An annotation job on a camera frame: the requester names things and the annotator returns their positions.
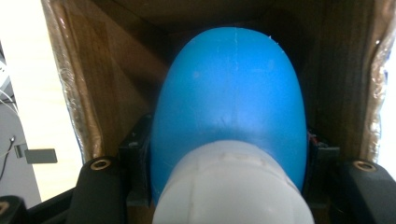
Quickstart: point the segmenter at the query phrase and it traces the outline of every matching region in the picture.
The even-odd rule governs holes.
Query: blue balloon
[[[261,148],[302,189],[307,149],[303,98],[288,56],[267,35],[216,28],[196,36],[177,55],[152,126],[154,202],[187,153],[218,140]]]

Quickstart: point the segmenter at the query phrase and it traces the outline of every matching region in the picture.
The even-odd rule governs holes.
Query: plastic wrap
[[[115,155],[122,138],[152,110],[166,74],[165,60],[147,47],[162,34],[112,1],[97,4],[108,4],[112,13],[134,22],[138,34],[119,25],[117,16],[110,18],[100,8],[105,6],[94,1],[42,4],[82,157],[88,161]],[[138,38],[148,35],[152,37],[142,44]]]
[[[396,11],[394,1],[381,2],[381,7],[375,12],[375,23],[378,30],[374,36],[379,37],[375,43],[377,47],[371,63],[367,110],[364,121],[363,136],[361,142],[362,159],[377,161],[378,150],[381,140],[380,111],[384,103],[387,88],[386,62],[395,40]]]

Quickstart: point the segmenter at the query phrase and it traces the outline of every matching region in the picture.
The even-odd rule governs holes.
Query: wooden panel
[[[344,158],[368,159],[361,154],[361,142],[368,128],[364,119],[370,68],[386,27],[378,26],[375,11],[387,8],[387,1],[375,2],[327,1],[325,5],[316,127],[341,147]]]

